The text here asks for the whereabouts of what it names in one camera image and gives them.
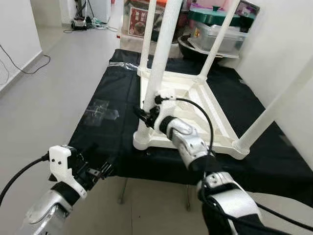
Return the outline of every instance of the plastic storage box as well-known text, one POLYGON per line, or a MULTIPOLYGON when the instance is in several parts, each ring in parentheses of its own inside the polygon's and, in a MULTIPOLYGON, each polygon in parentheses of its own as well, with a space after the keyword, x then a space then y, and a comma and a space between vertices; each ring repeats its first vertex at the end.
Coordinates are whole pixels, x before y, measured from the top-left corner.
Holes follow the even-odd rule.
MULTIPOLYGON (((193 46, 197 47, 203 51, 210 51, 213 43, 220 31, 220 26, 212 25, 207 26, 204 23, 197 22, 196 27, 193 31, 193 38, 191 38, 191 43, 193 46)), ((229 27, 222 44, 219 48, 221 53, 231 53, 238 54, 239 50, 247 37, 247 33, 242 33, 239 31, 239 27, 229 27)))

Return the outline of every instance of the white plastic part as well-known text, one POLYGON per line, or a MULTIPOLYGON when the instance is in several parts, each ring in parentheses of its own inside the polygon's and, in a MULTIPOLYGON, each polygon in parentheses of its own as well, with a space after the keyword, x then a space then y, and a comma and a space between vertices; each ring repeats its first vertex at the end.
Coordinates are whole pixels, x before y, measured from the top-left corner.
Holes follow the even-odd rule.
POLYGON ((313 76, 313 57, 307 62, 299 75, 282 91, 274 101, 263 111, 256 121, 247 129, 239 140, 234 141, 233 146, 244 155, 249 153, 250 147, 261 134, 272 124, 283 108, 304 87, 313 76))
POLYGON ((233 19, 233 16, 235 14, 235 11, 238 7, 239 2, 240 2, 240 0, 233 0, 231 5, 230 5, 230 8, 228 9, 228 12, 227 12, 226 17, 223 21, 221 30, 220 30, 219 34, 217 35, 217 37, 214 41, 214 44, 213 44, 212 48, 210 49, 210 53, 209 53, 209 55, 205 61, 205 64, 204 64, 204 66, 203 66, 203 68, 199 74, 199 78, 203 81, 205 81, 207 78, 207 75, 210 71, 210 68, 213 64, 215 56, 216 56, 216 54, 220 48, 220 45, 223 41, 224 36, 226 34, 227 28, 229 27, 230 22, 233 19))
MULTIPOLYGON (((169 0, 166 3, 164 17, 162 20, 161 29, 160 29, 160 33, 158 36, 158 41, 156 44, 156 52, 155 52, 155 56, 153 59, 152 69, 151 69, 151 73, 149 74, 149 84, 148 84, 148 88, 146 89, 147 92, 145 92, 145 99, 144 99, 145 103, 143 105, 143 110, 145 110, 146 112, 148 112, 154 106, 154 98, 155 98, 156 92, 160 90, 161 88, 163 74, 165 71, 168 54, 170 52, 172 38, 174 35, 176 22, 177 22, 180 7, 181 7, 181 2, 182 0, 169 0)), ((149 4, 149 10, 150 10, 151 4, 153 4, 153 1, 151 1, 149 4)), ((146 27, 152 28, 153 21, 149 21, 149 23, 151 25, 146 25, 146 27)), ((144 41, 149 40, 149 45, 150 45, 150 38, 151 38, 151 35, 145 35, 144 41)), ((147 53, 146 49, 147 47, 143 47, 142 49, 143 52, 145 53, 145 56, 147 53)), ((144 150, 147 147, 149 147, 150 132, 151 130, 148 127, 146 127, 143 121, 140 120, 138 130, 134 133, 133 144, 135 148, 139 150, 144 150)))
MULTIPOLYGON (((140 107, 146 112, 155 106, 154 98, 158 91, 172 89, 177 97, 182 97, 199 104, 209 115, 214 129, 213 150, 217 153, 225 153, 235 159, 241 160, 249 154, 250 146, 259 138, 265 129, 274 121, 281 106, 285 105, 290 99, 304 86, 309 77, 303 77, 312 65, 312 59, 300 76, 294 81, 286 92, 276 98, 267 110, 256 120, 256 122, 247 130, 247 132, 238 140, 237 135, 232 129, 218 101, 214 97, 211 89, 205 82, 207 74, 211 68, 213 60, 223 40, 227 27, 229 26, 233 14, 240 0, 234 0, 226 15, 221 30, 213 44, 210 55, 208 56, 202 71, 199 75, 189 75, 176 72, 165 71, 167 56, 174 34, 175 25, 178 18, 181 0, 168 0, 159 34, 159 40, 156 47, 156 53, 153 60, 152 69, 141 67, 137 74, 141 78, 140 107)), ((164 101, 166 115, 170 110, 174 110, 172 115, 178 117, 196 128, 200 137, 209 144, 209 125, 204 115, 194 106, 185 102, 164 101)), ((147 149, 150 146, 175 148, 170 140, 159 131, 147 128, 143 121, 139 121, 138 130, 134 133, 134 147, 139 150, 147 149)))
POLYGON ((81 198, 87 197, 86 190, 74 179, 72 169, 68 169, 67 158, 71 155, 68 148, 53 146, 49 148, 50 171, 57 178, 58 182, 71 186, 81 198))
POLYGON ((145 28, 145 37, 143 38, 142 43, 142 52, 140 57, 140 64, 138 71, 147 68, 149 49, 150 49, 150 40, 153 29, 153 20, 155 18, 157 0, 150 0, 146 28, 145 28))

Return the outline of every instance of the black cloth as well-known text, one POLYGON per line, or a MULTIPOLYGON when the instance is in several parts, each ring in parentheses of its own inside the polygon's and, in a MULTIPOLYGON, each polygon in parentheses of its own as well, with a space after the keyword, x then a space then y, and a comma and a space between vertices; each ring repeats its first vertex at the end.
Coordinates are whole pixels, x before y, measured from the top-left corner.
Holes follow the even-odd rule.
MULTIPOLYGON (((140 53, 117 49, 110 62, 139 65, 140 53)), ((198 74, 202 64, 183 59, 169 59, 167 71, 198 74)), ((235 133, 240 137, 264 110, 251 89, 241 82, 234 69, 214 65, 207 80, 235 133)), ((119 176, 196 184, 200 175, 186 170, 175 149, 150 147, 145 151, 133 147, 133 133, 138 118, 133 106, 139 106, 140 79, 135 70, 108 67, 91 101, 109 101, 117 110, 116 120, 103 119, 100 126, 85 125, 83 116, 69 145, 78 149, 93 142, 99 145, 95 161, 116 157, 119 176)), ((217 154, 218 161, 246 190, 276 194, 313 205, 313 173, 296 151, 281 138, 284 133, 273 123, 251 147, 250 155, 238 161, 217 154)))

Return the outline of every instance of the white wall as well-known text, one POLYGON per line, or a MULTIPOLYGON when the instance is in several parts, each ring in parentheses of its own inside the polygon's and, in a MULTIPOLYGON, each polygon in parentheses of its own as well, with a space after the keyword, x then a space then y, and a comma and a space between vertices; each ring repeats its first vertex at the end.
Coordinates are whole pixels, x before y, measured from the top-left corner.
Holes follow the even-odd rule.
POLYGON ((59 0, 62 23, 70 24, 76 14, 76 2, 74 0, 59 0))
POLYGON ((57 0, 30 0, 37 26, 61 27, 61 10, 57 0))
MULTIPOLYGON (((13 61, 23 68, 42 51, 30 2, 28 0, 0 1, 0 22, 2 22, 0 24, 0 44, 13 61)), ((17 75, 18 70, 1 50, 0 59, 9 69, 9 80, 11 80, 17 75)), ((6 72, 0 64, 0 84, 4 82, 5 76, 6 72)))
MULTIPOLYGON (((236 71, 266 107, 313 55, 313 1, 251 2, 261 11, 236 71)), ((313 79, 276 122, 313 169, 313 79)))

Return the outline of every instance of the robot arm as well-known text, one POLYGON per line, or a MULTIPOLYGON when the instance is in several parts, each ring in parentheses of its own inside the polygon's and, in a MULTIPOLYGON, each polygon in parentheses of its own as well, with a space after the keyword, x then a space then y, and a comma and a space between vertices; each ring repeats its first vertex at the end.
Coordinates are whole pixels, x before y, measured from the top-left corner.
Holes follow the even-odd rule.
POLYGON ((210 235, 268 234, 251 230, 223 216, 228 214, 263 227, 261 213, 254 200, 229 173, 222 170, 214 155, 208 152, 197 130, 183 120, 170 115, 174 111, 174 104, 163 105, 158 96, 156 104, 159 105, 153 107, 149 113, 141 109, 136 109, 135 113, 148 127, 164 133, 172 141, 188 170, 210 172, 197 187, 199 199, 203 202, 203 217, 210 235))
POLYGON ((79 198, 96 182, 110 176, 113 165, 104 162, 100 169, 90 167, 83 154, 69 146, 49 149, 50 180, 58 181, 26 213, 17 235, 61 235, 66 218, 79 198))

